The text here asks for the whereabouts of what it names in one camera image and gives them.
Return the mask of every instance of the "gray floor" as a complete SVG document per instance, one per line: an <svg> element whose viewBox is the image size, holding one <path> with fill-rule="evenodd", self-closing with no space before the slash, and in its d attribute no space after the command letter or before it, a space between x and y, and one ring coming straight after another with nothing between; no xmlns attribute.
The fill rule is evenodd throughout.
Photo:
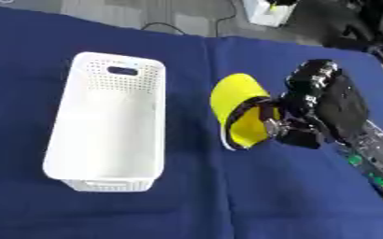
<svg viewBox="0 0 383 239"><path fill-rule="evenodd" d="M341 31L348 22L361 26L355 14L338 0L301 0L288 24L281 28L249 24L242 1L233 2L238 14L220 24L220 35L320 45L324 38ZM9 4L0 0L0 7L61 13L136 29L147 22L163 21L188 34L202 36L214 36L215 20L233 12L228 0L14 0ZM148 30L176 33L161 25L151 26Z"/></svg>

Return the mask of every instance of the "basket handle hole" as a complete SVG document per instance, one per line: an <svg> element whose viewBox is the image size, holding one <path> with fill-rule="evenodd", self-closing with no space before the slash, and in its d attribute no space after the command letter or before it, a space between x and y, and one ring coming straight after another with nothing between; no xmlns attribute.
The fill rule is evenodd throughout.
<svg viewBox="0 0 383 239"><path fill-rule="evenodd" d="M117 67L117 66L109 66L107 68L107 71L111 74L117 74L117 75L127 75L127 76L137 76L137 70L133 68L124 68L124 67Z"/></svg>

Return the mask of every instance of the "blue tablecloth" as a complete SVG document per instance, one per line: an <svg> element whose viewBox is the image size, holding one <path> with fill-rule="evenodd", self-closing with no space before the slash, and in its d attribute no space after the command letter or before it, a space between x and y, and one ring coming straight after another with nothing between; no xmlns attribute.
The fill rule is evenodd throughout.
<svg viewBox="0 0 383 239"><path fill-rule="evenodd" d="M167 68L166 164L150 191L76 192L42 172L68 66L82 51ZM0 8L0 238L383 238L383 201L329 147L269 141L231 152L220 143L208 105L217 81L248 73L278 95L313 58L346 68L383 127L383 70L362 53Z"/></svg>

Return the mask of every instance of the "yellow cylinder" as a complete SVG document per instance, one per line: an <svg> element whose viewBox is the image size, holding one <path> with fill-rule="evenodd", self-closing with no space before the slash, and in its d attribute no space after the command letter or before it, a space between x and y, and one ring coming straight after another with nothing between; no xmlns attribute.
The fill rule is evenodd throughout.
<svg viewBox="0 0 383 239"><path fill-rule="evenodd" d="M221 139L229 149L250 148L269 137L260 118L260 102L270 101L270 94L247 74L233 74L222 79L213 89L210 105L220 122Z"/></svg>

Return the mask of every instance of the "blue cloth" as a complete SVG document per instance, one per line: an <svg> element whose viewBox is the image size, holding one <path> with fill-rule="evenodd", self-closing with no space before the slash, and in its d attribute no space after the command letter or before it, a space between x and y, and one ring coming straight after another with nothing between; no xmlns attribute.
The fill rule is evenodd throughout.
<svg viewBox="0 0 383 239"><path fill-rule="evenodd" d="M82 51L167 68L166 164L150 191L76 192L42 172L66 73ZM220 143L208 105L217 81L248 73L277 95L313 58L346 68L383 128L383 70L362 53L0 8L0 238L383 238L383 201L331 148L269 141L231 152Z"/></svg>

